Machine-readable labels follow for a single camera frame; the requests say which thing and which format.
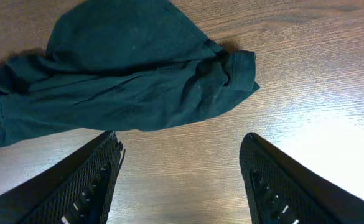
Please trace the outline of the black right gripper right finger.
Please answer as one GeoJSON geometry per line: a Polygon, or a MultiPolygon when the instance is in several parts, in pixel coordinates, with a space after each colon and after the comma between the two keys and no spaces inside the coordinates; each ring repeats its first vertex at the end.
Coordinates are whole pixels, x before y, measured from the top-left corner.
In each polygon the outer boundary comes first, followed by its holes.
{"type": "Polygon", "coordinates": [[[239,161],[253,223],[364,223],[364,200],[315,174],[256,133],[244,137],[239,161]]]}

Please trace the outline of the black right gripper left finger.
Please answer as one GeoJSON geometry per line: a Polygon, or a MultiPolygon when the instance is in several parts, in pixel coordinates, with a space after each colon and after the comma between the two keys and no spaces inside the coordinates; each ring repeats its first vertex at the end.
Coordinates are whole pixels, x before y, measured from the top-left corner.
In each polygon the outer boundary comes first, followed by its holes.
{"type": "Polygon", "coordinates": [[[0,195],[0,224],[106,223],[124,153],[116,133],[103,132],[0,195]]]}

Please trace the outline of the dark green shirt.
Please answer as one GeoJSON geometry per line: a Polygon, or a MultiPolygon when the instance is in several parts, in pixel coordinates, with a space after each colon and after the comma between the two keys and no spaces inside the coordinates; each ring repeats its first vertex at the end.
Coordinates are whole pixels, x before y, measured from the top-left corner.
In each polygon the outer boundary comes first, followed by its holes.
{"type": "Polygon", "coordinates": [[[0,147],[204,121],[257,91],[255,78],[254,52],[226,51],[169,1],[85,1],[57,21],[44,54],[0,66],[0,147]]]}

